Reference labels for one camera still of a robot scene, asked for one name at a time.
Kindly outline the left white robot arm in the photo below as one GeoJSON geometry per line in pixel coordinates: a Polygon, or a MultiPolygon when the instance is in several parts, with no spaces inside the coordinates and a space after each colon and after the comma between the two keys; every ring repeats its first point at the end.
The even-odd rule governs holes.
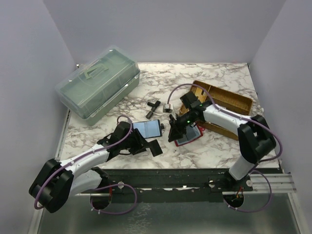
{"type": "Polygon", "coordinates": [[[86,152],[64,161],[50,159],[45,162],[29,188],[29,194],[35,200],[35,209],[45,208],[54,213],[71,195],[87,190],[104,192],[108,180],[97,166],[118,156],[123,150],[132,156],[147,150],[153,156],[162,154],[157,140],[148,142],[132,124],[122,121],[111,134],[98,140],[86,152]]]}

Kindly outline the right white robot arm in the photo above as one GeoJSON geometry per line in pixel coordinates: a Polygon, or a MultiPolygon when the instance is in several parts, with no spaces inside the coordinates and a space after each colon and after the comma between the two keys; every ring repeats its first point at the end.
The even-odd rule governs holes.
{"type": "Polygon", "coordinates": [[[191,91],[180,99],[189,111],[181,116],[169,115],[168,141],[182,139],[186,135],[187,127],[196,121],[209,122],[235,134],[238,137],[241,156],[228,170],[229,176],[225,177],[224,185],[230,191],[237,190],[242,185],[241,179],[276,147],[276,141],[265,118],[261,115],[239,115],[214,105],[211,101],[202,103],[191,91]]]}

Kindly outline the red leather card holder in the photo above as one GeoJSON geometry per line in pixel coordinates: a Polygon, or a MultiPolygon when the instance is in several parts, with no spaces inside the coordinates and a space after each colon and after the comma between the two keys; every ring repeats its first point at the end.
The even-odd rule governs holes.
{"type": "Polygon", "coordinates": [[[186,134],[183,135],[183,138],[175,140],[176,147],[189,144],[198,138],[203,136],[202,132],[203,128],[199,127],[198,125],[194,126],[187,126],[186,127],[186,134]]]}

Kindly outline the black leather card holder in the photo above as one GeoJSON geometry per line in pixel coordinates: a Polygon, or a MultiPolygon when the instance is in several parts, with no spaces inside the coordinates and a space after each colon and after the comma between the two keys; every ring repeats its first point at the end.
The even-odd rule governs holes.
{"type": "Polygon", "coordinates": [[[159,119],[135,122],[134,129],[138,129],[143,138],[155,138],[162,136],[162,128],[159,119]]]}

